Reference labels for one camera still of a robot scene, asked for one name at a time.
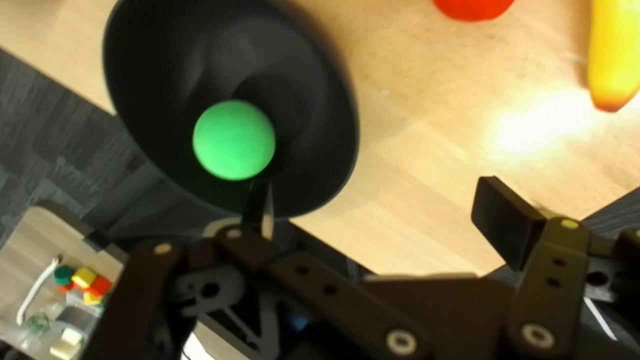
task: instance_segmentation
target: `green ball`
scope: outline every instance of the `green ball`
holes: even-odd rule
[[[226,99],[202,111],[193,146],[207,172],[224,180],[246,180],[275,158],[276,131],[261,107]]]

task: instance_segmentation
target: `yellow banana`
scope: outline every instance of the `yellow banana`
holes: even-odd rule
[[[640,86],[640,0],[593,0],[589,90],[596,107],[621,109]]]

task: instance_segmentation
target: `black funnel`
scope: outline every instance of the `black funnel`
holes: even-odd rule
[[[176,186],[216,210],[242,212],[268,176],[279,217],[312,212],[351,178],[357,109],[334,61],[267,0],[122,0],[107,29],[107,81],[142,151]],[[226,182],[193,151],[199,116],[249,99],[276,129],[276,156],[257,178]]]

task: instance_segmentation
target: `bolt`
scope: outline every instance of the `bolt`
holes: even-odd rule
[[[557,343],[555,334],[538,323],[526,323],[523,325],[523,338],[526,343],[541,348],[541,350],[550,350]]]
[[[563,228],[569,228],[569,229],[576,229],[578,228],[578,222],[570,220],[570,217],[565,217],[560,224],[563,224]]]
[[[163,241],[163,243],[159,243],[159,245],[155,247],[156,256],[171,253],[172,249],[175,249],[175,245],[169,243],[169,241]]]
[[[242,235],[242,231],[239,228],[232,228],[226,231],[226,238],[240,238],[240,235]]]
[[[418,350],[418,340],[412,331],[397,328],[387,334],[387,346],[397,356],[410,356]]]

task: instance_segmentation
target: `wooden table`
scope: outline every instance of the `wooden table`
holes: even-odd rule
[[[296,217],[385,273],[476,271],[500,257],[470,224],[476,178],[582,217],[640,183],[640,102],[593,107],[589,1],[518,0],[464,23],[431,0],[291,0],[343,59],[362,153],[347,189]],[[112,111],[101,42],[115,0],[0,0],[0,46]]]
[[[13,231],[6,245],[0,249],[0,325],[16,323],[16,311],[26,297],[30,285],[36,281],[41,271],[53,261],[55,256],[62,253],[67,264],[91,266],[99,273],[118,280],[122,252],[112,247],[111,252],[94,252],[86,241],[88,228],[78,220],[65,217],[57,210],[47,206],[32,206]],[[51,304],[61,301],[58,285],[49,280],[30,310],[43,310]],[[208,354],[216,360],[244,360],[237,348],[226,343],[216,331],[202,323],[195,329]]]

